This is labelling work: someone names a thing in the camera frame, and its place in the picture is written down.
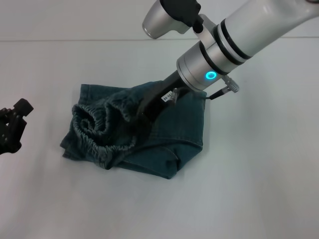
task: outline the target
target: blue indicator light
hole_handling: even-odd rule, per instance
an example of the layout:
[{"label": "blue indicator light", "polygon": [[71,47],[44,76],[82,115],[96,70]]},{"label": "blue indicator light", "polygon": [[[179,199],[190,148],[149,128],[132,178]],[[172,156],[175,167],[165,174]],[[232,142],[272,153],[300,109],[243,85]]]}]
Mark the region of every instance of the blue indicator light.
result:
[{"label": "blue indicator light", "polygon": [[217,73],[214,71],[209,71],[206,73],[206,79],[214,80],[217,77]]}]

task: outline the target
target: white table surface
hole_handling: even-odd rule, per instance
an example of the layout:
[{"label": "white table surface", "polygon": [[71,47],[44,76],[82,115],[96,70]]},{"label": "white table surface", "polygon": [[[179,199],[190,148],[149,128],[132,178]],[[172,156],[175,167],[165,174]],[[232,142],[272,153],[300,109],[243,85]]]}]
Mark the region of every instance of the white table surface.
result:
[{"label": "white table surface", "polygon": [[[319,238],[319,38],[303,38],[308,25],[290,33],[301,39],[279,39],[231,73],[241,91],[207,102],[203,151],[166,180],[64,159],[59,144],[82,83],[132,87],[165,79],[196,41],[136,40],[145,38],[138,22],[144,16],[133,13],[132,22],[117,22],[127,29],[138,24],[123,35],[102,23],[94,3],[101,0],[81,0],[81,7],[56,1],[75,19],[55,16],[59,5],[51,0],[0,5],[14,2],[21,8],[0,7],[0,39],[9,40],[0,42],[0,108],[26,98],[34,111],[21,150],[0,156],[0,239]],[[151,2],[136,9],[147,11]],[[224,2],[215,1],[219,20],[234,7]],[[119,4],[107,3],[106,9]],[[53,14],[30,31],[40,18],[25,13],[38,7],[40,14],[43,5]],[[82,16],[92,22],[70,33]],[[97,35],[93,20],[100,21]],[[26,34],[10,25],[25,25]],[[88,41],[105,36],[123,40]]]}]

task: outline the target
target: denim fabric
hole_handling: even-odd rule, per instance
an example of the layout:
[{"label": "denim fabric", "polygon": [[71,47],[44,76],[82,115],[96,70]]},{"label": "denim fabric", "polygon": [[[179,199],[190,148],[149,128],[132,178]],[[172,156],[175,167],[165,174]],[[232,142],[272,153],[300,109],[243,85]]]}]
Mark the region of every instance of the denim fabric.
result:
[{"label": "denim fabric", "polygon": [[126,133],[144,93],[158,82],[130,89],[82,85],[70,130],[61,143],[64,157],[86,160],[170,179],[202,150],[206,96],[188,93],[166,108],[153,123],[149,137]]}]

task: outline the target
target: white label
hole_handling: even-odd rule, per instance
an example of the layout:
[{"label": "white label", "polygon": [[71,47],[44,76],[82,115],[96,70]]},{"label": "white label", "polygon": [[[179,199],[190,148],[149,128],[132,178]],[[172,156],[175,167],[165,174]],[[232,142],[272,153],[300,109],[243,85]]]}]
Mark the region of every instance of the white label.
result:
[{"label": "white label", "polygon": [[161,99],[164,101],[164,102],[167,102],[170,100],[170,97],[171,97],[171,91],[169,91],[167,94],[165,94]]}]

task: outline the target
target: jeans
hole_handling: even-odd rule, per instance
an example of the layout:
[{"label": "jeans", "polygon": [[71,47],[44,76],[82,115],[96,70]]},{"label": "jeans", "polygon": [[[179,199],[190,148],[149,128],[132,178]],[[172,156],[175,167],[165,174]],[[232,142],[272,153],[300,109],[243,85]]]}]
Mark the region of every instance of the jeans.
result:
[{"label": "jeans", "polygon": [[61,143],[63,156],[104,169],[115,166],[172,178],[202,150],[206,93],[188,93],[167,107],[141,141],[127,128],[144,93],[156,83],[130,89],[82,85],[69,132]]}]

